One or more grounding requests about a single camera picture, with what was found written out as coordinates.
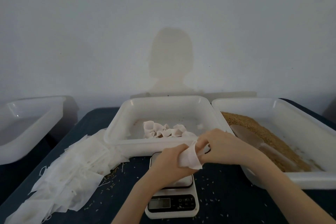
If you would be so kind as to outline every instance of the digital scale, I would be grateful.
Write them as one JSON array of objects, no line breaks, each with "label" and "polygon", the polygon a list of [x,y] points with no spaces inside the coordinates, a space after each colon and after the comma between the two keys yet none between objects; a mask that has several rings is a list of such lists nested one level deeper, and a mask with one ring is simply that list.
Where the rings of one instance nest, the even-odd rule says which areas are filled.
[{"label": "digital scale", "polygon": [[[160,153],[152,155],[149,167]],[[194,176],[190,175],[155,193],[145,213],[150,219],[194,217],[199,208]]]}]

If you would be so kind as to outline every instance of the hand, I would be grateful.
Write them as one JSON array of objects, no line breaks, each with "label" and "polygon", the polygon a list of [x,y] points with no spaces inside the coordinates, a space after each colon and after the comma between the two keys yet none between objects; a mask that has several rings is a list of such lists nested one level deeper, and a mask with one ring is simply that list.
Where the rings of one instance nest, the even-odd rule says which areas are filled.
[{"label": "hand", "polygon": [[159,190],[195,173],[197,170],[188,167],[179,167],[178,164],[180,153],[187,148],[186,144],[180,144],[173,148],[164,149],[143,176],[143,179],[146,179],[156,190]]},{"label": "hand", "polygon": [[202,164],[209,162],[248,166],[251,158],[260,152],[238,137],[218,128],[200,135],[195,148],[203,149],[207,144],[210,144],[211,151],[199,156]]}]

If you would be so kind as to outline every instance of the white plastic tray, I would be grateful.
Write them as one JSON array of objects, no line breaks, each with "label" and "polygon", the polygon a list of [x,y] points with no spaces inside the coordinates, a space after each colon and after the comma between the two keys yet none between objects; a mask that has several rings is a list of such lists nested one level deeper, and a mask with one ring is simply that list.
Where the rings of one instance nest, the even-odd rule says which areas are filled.
[{"label": "white plastic tray", "polygon": [[23,99],[0,107],[0,165],[30,152],[63,116],[64,97]]},{"label": "white plastic tray", "polygon": [[206,130],[221,126],[209,101],[200,96],[174,96],[130,99],[122,104],[104,135],[107,143],[114,143],[128,157],[151,156],[164,148],[181,143],[190,145],[197,137],[144,139],[144,121],[153,120],[171,128],[183,124],[199,136]]},{"label": "white plastic tray", "polygon": [[[249,116],[264,126],[303,160],[314,160],[325,171],[286,173],[302,189],[336,189],[336,131],[281,99],[224,98],[212,102],[222,127],[232,133],[221,111]],[[257,177],[242,167],[247,178],[263,188]]]}]

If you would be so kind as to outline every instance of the scale control panel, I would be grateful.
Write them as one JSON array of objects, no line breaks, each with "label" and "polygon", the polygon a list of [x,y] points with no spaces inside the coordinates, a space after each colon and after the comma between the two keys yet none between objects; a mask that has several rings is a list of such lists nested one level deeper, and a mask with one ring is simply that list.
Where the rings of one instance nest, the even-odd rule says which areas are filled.
[{"label": "scale control panel", "polygon": [[192,211],[195,207],[195,197],[191,194],[155,196],[148,203],[151,213]]}]

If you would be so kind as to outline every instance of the person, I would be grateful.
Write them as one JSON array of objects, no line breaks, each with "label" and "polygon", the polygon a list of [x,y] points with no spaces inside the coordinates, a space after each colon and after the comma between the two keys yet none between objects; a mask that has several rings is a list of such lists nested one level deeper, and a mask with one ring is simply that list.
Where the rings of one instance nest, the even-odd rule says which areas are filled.
[{"label": "person", "polygon": [[[202,134],[196,151],[210,144],[211,151],[199,157],[203,163],[243,165],[254,172],[289,223],[336,223],[335,220],[294,184],[265,154],[234,135],[214,129]],[[154,164],[134,185],[112,224],[139,223],[151,197],[168,184],[197,170],[178,166],[187,145],[164,149]]]}]

